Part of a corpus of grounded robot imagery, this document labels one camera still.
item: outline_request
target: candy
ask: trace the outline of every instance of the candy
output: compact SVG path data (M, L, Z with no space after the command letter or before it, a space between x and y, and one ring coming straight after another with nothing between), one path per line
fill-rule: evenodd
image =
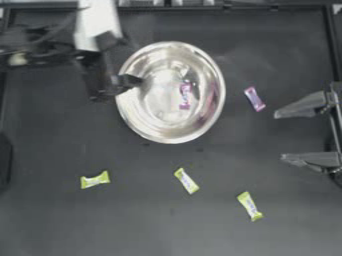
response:
M256 91L254 87L250 87L245 90L245 94L253 104L253 107L256 109L257 112L262 111L266 108L265 103L262 102L258 93Z
M188 175L185 169L180 168L176 171L174 175L180 179L180 181L182 182L189 194L190 195L194 194L200 190L200 186L196 183L196 181L190 178L190 176Z
M181 85L181 94L182 94L182 104L180 105L181 109L190 109L190 93L192 93L192 84L184 83Z
M81 188L86 189L99 184L111 183L109 171L103 171L101 175L87 178L81 177Z
M261 212L258 212L256 203L252 199L252 195L248 191L244 192L238 196L238 200L240 200L241 204L244 205L244 207L246 208L246 210L248 210L248 212L252 216L252 221L256 221L256 220L264 218L264 214Z

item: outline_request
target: black table surface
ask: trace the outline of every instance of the black table surface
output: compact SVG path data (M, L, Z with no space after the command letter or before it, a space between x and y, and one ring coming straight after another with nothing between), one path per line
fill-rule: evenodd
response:
M17 22L62 18L30 12ZM123 25L141 46L177 40L213 56L228 84L222 116L196 141L157 144L129 129L115 103L90 102L73 66L13 71L0 255L340 255L342 191L280 161L324 150L328 118L273 119L333 80L321 12L126 13ZM249 86L268 104L261 113ZM180 167L201 186L192 196L173 175ZM82 190L81 176L103 169L111 184ZM244 191L265 214L256 223L237 200Z

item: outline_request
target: yellow candy wrapper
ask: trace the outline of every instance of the yellow candy wrapper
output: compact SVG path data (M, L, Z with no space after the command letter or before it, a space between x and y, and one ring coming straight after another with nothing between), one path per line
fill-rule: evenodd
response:
M244 207L246 208L246 210L248 210L248 212L252 216L252 221L256 221L256 220L264 218L264 214L261 212L258 212L256 203L252 199L252 195L248 191L244 192L238 196L238 200L240 200L241 204L244 205Z
M93 178L87 178L87 177L81 177L81 188L86 189L90 187L94 187L99 184L105 184L105 183L111 183L110 180L110 175L109 175L109 171L103 171L101 175L93 177Z
M196 181L190 178L190 176L188 175L185 169L180 168L176 171L174 175L180 179L180 181L182 182L189 194L190 195L194 194L200 190L200 186L196 183Z

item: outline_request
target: silver bowl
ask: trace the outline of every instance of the silver bowl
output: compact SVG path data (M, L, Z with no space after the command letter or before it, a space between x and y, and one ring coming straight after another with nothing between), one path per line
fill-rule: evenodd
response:
M142 87L117 96L121 115L142 137L177 144L208 132L222 112L226 86L201 49L181 42L151 44L127 59L119 73L145 79Z

